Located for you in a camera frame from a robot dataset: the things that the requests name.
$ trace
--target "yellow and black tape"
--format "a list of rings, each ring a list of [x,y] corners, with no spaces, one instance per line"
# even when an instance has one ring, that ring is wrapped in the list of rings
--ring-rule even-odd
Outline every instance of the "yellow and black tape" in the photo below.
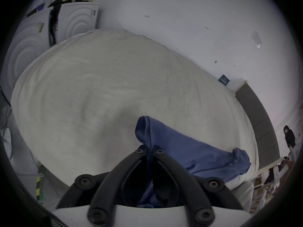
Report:
[[[45,176],[45,172],[46,172],[46,168],[43,165],[40,165],[38,173],[43,173]],[[43,200],[41,177],[37,177],[37,181],[36,181],[36,199],[37,199],[37,201]]]

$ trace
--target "blue sign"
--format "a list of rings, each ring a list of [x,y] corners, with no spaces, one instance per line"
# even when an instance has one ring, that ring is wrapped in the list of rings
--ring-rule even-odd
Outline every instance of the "blue sign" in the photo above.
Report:
[[[218,81],[221,82],[224,86],[226,86],[230,80],[225,75],[222,75]]]

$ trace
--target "blue towel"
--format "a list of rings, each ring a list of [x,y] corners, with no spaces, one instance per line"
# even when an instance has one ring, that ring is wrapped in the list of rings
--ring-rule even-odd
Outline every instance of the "blue towel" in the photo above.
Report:
[[[246,173],[251,165],[245,150],[235,148],[231,153],[215,148],[185,136],[149,116],[138,119],[135,134],[137,139],[147,146],[149,163],[152,159],[153,146],[157,145],[190,174],[196,176],[205,178],[215,176],[229,182]],[[153,194],[152,184],[143,195],[139,206],[161,207]]]

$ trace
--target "bed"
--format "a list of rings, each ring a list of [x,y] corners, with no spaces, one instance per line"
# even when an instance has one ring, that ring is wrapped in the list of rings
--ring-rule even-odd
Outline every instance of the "bed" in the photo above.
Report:
[[[93,30],[53,46],[22,73],[11,104],[32,153],[68,186],[137,149],[142,115],[219,149],[244,149],[252,165],[230,189],[259,169],[255,131],[234,94],[191,60],[127,30]]]

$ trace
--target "gray headboard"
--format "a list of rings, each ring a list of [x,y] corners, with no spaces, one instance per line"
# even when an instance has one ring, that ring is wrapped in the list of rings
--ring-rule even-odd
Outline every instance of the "gray headboard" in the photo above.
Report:
[[[259,169],[261,169],[280,158],[274,128],[263,105],[247,83],[236,92],[236,98],[254,128],[259,151]]]

